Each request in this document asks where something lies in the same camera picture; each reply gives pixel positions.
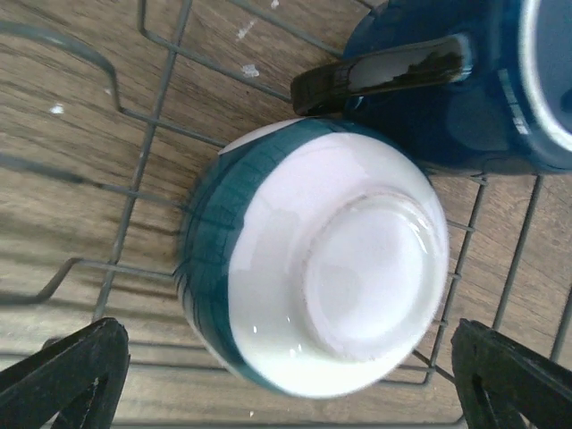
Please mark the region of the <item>blue ceramic mug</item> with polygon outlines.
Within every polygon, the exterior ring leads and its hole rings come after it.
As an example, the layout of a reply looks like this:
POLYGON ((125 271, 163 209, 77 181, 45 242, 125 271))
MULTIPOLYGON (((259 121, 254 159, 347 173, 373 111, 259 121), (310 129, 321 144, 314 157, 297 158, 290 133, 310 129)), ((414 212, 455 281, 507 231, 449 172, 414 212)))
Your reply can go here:
POLYGON ((389 1, 290 97, 296 114, 342 114, 434 170, 568 173, 571 4, 389 1))

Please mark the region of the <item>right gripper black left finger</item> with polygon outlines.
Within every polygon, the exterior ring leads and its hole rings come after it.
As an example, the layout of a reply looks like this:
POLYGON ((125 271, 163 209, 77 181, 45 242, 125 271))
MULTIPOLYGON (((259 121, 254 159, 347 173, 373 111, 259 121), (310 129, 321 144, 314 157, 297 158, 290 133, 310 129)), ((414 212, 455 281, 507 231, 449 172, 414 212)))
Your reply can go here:
POLYGON ((105 317, 1 372, 1 426, 109 428, 130 363, 128 333, 105 317))

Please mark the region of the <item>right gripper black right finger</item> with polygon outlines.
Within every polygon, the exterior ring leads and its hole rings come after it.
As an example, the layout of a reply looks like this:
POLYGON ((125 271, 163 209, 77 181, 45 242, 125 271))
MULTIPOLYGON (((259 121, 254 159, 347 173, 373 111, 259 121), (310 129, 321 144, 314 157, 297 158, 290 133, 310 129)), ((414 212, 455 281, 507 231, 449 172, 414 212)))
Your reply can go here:
POLYGON ((569 428, 571 371, 486 325, 460 319, 451 339, 470 428, 569 428))

